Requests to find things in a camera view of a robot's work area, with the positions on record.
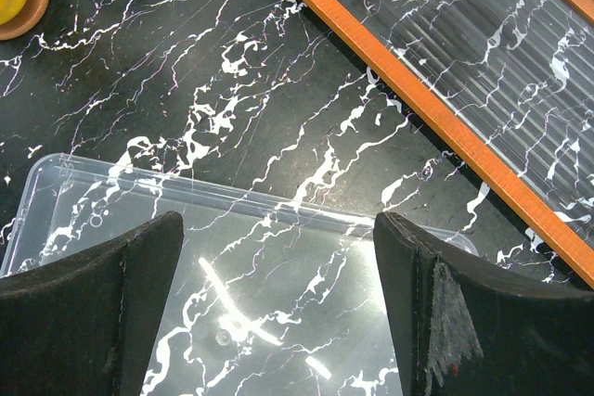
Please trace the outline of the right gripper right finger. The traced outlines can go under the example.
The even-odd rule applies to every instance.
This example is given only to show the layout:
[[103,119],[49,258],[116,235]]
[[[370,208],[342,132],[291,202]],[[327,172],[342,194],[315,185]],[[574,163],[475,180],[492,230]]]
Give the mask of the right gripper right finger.
[[373,242],[406,395],[589,395],[593,295],[472,255],[402,216]]

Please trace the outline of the light wooden coaster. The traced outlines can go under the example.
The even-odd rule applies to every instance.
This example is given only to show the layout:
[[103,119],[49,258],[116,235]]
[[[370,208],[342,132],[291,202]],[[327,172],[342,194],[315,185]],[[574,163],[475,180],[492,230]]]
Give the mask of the light wooden coaster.
[[27,0],[17,16],[8,23],[1,24],[1,40],[7,41],[30,31],[45,14],[49,0]]

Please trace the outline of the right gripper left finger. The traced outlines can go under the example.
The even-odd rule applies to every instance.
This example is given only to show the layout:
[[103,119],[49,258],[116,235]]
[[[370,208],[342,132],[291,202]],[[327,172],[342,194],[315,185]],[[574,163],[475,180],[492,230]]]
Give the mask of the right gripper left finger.
[[183,240],[181,214],[168,211],[2,278],[2,394],[139,394]]

